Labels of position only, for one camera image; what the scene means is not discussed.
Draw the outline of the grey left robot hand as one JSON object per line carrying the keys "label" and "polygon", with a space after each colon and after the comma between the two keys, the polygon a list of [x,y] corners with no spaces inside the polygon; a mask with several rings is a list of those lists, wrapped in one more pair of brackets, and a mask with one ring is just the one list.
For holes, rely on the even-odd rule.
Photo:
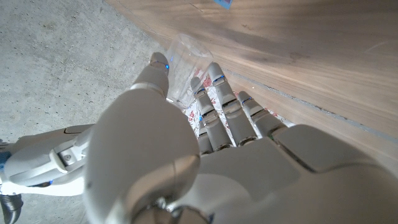
{"label": "grey left robot hand", "polygon": [[196,137],[166,95],[159,52],[93,126],[83,200],[92,223],[396,223],[397,177],[317,128],[287,127],[220,66],[210,75],[226,116],[191,81]]}

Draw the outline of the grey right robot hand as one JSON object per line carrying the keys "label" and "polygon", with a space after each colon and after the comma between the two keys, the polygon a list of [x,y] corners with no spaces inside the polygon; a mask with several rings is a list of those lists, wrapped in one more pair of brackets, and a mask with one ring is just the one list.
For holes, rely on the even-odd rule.
{"label": "grey right robot hand", "polygon": [[21,137],[5,163],[6,179],[31,187],[74,177],[85,165],[92,129],[83,124]]}

